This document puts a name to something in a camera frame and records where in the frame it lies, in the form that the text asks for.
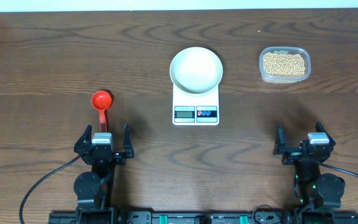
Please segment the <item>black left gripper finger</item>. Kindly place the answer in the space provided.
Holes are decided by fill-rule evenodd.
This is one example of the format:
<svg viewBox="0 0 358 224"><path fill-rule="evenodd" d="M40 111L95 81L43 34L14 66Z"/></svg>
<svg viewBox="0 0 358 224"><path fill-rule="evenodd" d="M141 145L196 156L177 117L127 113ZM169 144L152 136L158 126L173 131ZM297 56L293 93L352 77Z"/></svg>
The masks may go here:
<svg viewBox="0 0 358 224"><path fill-rule="evenodd" d="M133 147L132 147L132 143L131 143L131 140L129 137L129 126L127 123L124 125L123 148L126 153L133 153Z"/></svg>
<svg viewBox="0 0 358 224"><path fill-rule="evenodd" d="M91 142L92 125L87 125L84 133L75 143L75 150L84 150L87 145Z"/></svg>

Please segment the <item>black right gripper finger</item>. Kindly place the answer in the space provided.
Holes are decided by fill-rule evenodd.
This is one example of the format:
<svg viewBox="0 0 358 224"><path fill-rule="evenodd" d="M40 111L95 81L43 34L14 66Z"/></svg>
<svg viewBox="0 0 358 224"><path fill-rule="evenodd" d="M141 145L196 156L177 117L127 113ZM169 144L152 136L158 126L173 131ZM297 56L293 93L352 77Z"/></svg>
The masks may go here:
<svg viewBox="0 0 358 224"><path fill-rule="evenodd" d="M328 132L324 129L322 123L320 121L317 121L316 122L316 125L315 125L315 129L316 129L316 132L319 133L319 132L324 132L328 135L328 138L329 138L329 144L334 144L334 139L328 134Z"/></svg>
<svg viewBox="0 0 358 224"><path fill-rule="evenodd" d="M283 128L281 125L277 127L276 140L274 145L274 154L283 154L287 148Z"/></svg>

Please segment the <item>red plastic measuring scoop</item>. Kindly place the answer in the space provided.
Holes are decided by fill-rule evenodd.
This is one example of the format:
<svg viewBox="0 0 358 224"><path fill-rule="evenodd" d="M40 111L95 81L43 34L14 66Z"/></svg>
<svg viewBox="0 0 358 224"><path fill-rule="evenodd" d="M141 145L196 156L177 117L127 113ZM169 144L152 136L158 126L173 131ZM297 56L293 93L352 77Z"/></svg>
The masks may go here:
<svg viewBox="0 0 358 224"><path fill-rule="evenodd" d="M91 104L99 113L99 126L102 133L108 131L108 119L106 111L110 109L113 104L112 96L104 90L97 91L91 97Z"/></svg>

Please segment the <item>pile of dried soybeans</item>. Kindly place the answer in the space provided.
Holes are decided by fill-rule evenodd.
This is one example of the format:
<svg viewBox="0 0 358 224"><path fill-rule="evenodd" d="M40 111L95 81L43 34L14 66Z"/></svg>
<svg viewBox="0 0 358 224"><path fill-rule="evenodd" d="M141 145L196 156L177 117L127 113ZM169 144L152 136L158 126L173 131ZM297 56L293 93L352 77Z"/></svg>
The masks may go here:
<svg viewBox="0 0 358 224"><path fill-rule="evenodd" d="M272 76L301 77L305 75L305 60L300 54L267 52L262 57L264 70Z"/></svg>

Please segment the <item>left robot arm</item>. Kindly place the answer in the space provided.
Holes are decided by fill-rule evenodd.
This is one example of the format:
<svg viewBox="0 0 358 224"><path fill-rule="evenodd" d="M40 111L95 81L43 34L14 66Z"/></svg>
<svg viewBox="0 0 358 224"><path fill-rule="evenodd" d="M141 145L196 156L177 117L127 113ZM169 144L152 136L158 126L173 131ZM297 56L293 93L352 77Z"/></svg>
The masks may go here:
<svg viewBox="0 0 358 224"><path fill-rule="evenodd" d="M123 148L122 152L115 152L112 134L92 134L90 125L75 143L74 151L91 166L73 185L78 204L76 223L127 223L126 212L109 206L108 201L116 166L123 166L127 159L134 158L128 125L124 126Z"/></svg>

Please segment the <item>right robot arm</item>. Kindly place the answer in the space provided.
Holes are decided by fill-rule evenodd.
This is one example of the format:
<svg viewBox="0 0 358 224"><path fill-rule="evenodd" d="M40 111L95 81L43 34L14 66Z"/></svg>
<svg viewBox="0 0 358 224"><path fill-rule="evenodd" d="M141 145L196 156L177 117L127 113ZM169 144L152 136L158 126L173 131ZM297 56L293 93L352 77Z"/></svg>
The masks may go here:
<svg viewBox="0 0 358 224"><path fill-rule="evenodd" d="M295 168L294 193L301 201L287 217L293 223L337 223L334 210L341 207L346 183L320 167L329 159L336 145L320 122L297 147L287 146L283 128L277 127L273 154L282 156L282 164Z"/></svg>

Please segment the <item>white digital kitchen scale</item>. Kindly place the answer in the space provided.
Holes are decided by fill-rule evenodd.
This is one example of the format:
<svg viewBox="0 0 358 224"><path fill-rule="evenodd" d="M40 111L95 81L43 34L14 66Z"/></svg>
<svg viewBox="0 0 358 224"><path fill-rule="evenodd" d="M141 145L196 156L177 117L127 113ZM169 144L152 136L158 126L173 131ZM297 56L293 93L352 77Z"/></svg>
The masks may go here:
<svg viewBox="0 0 358 224"><path fill-rule="evenodd" d="M217 126L219 124L219 88L199 95L173 86L172 123L176 126Z"/></svg>

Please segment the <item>white round bowl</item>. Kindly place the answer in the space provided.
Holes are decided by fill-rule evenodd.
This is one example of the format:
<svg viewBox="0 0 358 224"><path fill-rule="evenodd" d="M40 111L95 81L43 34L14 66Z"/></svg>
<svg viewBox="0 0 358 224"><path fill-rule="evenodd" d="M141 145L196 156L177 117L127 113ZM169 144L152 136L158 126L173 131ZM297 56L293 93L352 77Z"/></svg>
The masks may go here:
<svg viewBox="0 0 358 224"><path fill-rule="evenodd" d="M172 83L190 95L202 95L217 87L223 78L223 63L210 49L189 47L177 53L169 68Z"/></svg>

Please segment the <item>clear plastic food container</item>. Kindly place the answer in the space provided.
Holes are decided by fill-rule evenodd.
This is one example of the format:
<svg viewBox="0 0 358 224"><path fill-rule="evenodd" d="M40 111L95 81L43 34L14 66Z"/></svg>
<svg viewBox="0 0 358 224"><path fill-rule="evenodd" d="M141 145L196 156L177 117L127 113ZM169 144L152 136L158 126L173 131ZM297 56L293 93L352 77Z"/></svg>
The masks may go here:
<svg viewBox="0 0 358 224"><path fill-rule="evenodd" d="M259 70L266 83L302 82L311 74L310 55L299 47L267 47L259 55Z"/></svg>

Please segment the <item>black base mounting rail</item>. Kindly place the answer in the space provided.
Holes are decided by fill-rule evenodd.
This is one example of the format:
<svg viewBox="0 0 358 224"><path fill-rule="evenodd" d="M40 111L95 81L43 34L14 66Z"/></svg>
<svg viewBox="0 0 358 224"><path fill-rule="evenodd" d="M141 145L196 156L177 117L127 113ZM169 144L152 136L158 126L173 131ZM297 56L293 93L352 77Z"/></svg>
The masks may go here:
<svg viewBox="0 0 358 224"><path fill-rule="evenodd" d="M276 223L358 223L358 214L304 213L301 218L292 212L257 210L246 213L157 213L149 211L123 212L110 209L101 212L50 213L48 224L110 223L110 224L276 224Z"/></svg>

